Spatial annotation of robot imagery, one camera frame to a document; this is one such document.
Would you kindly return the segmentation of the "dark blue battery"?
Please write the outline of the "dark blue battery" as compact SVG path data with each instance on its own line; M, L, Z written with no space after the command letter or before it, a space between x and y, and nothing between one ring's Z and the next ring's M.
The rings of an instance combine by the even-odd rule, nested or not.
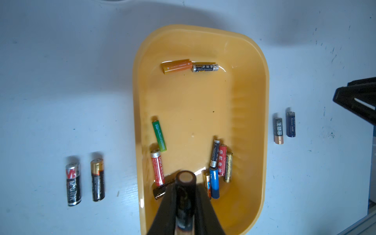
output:
M295 112L287 112L287 136L296 137Z

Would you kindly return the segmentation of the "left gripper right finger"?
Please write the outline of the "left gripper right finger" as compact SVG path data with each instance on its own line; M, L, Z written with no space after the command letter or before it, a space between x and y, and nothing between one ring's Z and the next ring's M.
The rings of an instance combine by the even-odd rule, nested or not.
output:
M203 185L196 185L194 233L196 235L225 235Z

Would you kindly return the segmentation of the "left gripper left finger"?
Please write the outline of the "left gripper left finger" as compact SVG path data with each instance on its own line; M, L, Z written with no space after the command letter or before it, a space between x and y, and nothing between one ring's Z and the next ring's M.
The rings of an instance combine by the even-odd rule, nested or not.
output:
M172 183L166 187L165 194L148 235L174 235L176 222L176 186Z

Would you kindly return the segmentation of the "black copper battery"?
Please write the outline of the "black copper battery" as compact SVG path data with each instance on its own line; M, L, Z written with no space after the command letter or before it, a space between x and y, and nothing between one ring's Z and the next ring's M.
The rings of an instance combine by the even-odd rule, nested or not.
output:
M284 143L283 119L280 117L274 118L274 142L278 145Z

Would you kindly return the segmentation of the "black red silver battery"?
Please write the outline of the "black red silver battery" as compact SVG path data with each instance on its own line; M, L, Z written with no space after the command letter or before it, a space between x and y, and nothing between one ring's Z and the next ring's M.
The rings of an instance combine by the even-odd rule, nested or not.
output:
M81 202L81 174L80 164L70 163L66 165L66 183L68 206L76 206Z

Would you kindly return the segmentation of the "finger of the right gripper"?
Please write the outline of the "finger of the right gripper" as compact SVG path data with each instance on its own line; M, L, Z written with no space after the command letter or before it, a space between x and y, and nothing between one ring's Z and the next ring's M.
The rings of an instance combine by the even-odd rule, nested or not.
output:
M373 126L376 125L376 78L349 82L336 89L333 101Z

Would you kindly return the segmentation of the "black gold battery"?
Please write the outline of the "black gold battery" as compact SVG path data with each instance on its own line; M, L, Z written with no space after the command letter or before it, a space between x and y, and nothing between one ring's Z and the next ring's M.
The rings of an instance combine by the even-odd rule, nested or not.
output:
M91 161L91 176L93 201L99 202L105 198L104 160L102 158Z

